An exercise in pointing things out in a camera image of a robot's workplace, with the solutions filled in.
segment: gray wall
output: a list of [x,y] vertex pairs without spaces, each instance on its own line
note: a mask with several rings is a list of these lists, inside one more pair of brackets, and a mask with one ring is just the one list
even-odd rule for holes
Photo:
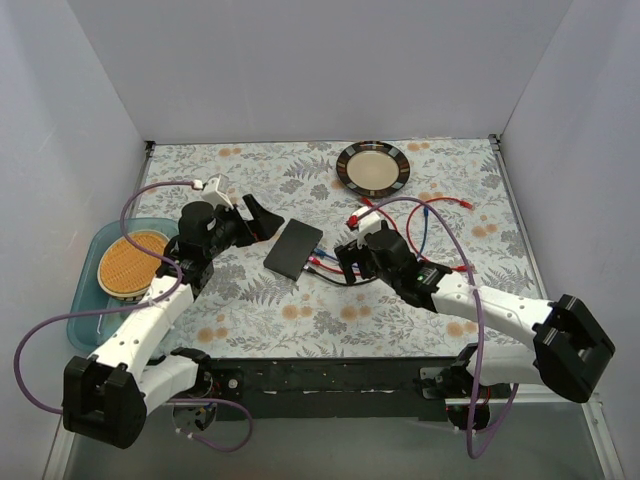
[[[87,247],[135,183],[143,143],[63,0],[0,0],[0,477],[40,478],[58,417],[21,396],[12,356],[68,311]],[[27,346],[28,384],[60,405],[64,325]]]
[[602,382],[628,478],[640,478],[640,2],[576,0],[504,134],[552,296],[582,297],[618,350]]
[[500,133],[571,0],[69,0],[145,139]]

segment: black cable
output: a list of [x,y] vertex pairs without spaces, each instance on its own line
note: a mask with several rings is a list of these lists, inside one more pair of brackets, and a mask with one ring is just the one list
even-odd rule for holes
[[310,273],[310,274],[312,274],[312,275],[316,275],[316,276],[318,276],[318,277],[322,278],[323,280],[326,280],[326,281],[327,281],[327,282],[329,282],[329,283],[333,283],[334,285],[337,285],[338,287],[358,287],[358,286],[360,286],[360,285],[366,285],[367,283],[375,282],[375,281],[378,279],[378,277],[373,277],[373,278],[370,278],[370,279],[368,279],[368,280],[363,280],[363,281],[361,281],[361,282],[358,282],[358,283],[352,283],[351,285],[349,285],[349,284],[348,284],[348,283],[346,283],[346,282],[339,282],[338,280],[334,280],[334,279],[333,279],[333,278],[331,278],[331,277],[327,277],[326,275],[323,275],[322,273],[318,272],[317,270],[315,270],[315,269],[311,268],[311,267],[310,267],[310,266],[308,266],[308,265],[304,267],[304,270],[305,270],[306,272],[309,272],[309,273]]

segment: plate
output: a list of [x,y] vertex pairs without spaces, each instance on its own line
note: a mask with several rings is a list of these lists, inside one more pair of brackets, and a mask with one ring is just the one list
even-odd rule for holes
[[409,160],[397,147],[366,141],[345,148],[336,163],[338,178],[359,195],[387,197],[409,181]]

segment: teal bin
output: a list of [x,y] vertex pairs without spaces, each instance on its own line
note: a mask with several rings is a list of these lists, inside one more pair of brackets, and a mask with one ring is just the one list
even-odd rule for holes
[[[167,218],[132,218],[127,220],[127,231],[156,230],[168,238],[178,234],[178,223]],[[98,284],[98,266],[102,255],[122,236],[120,223],[113,222],[103,227],[89,246],[71,312],[113,308],[126,305],[107,295]],[[91,353],[102,345],[122,325],[128,313],[72,318],[67,322],[67,337],[71,344],[86,353]]]

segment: table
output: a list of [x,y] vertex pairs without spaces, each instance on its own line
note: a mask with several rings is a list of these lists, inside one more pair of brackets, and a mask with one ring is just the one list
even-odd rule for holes
[[[452,226],[481,284],[539,298],[525,242],[498,161],[487,139],[413,139],[390,142],[411,164],[401,195],[427,200],[453,196],[473,210],[433,203]],[[248,215],[241,196],[252,193],[268,210],[324,231],[323,249],[351,238],[344,225],[362,204],[335,174],[338,154],[349,142],[156,146],[144,184],[167,180],[229,177],[229,195]],[[161,188],[142,197],[137,215],[177,219],[198,199],[184,187]],[[401,231],[413,204],[386,209]],[[412,222],[421,243],[423,218]],[[298,282],[262,266],[277,239],[232,248],[214,262],[215,274],[197,302],[163,341],[162,353],[190,346],[216,357],[395,357],[457,355],[476,340],[475,323],[407,306],[382,282],[339,288],[303,274]],[[444,230],[432,219],[426,252],[435,261],[459,264]],[[489,343],[512,343],[495,331]]]

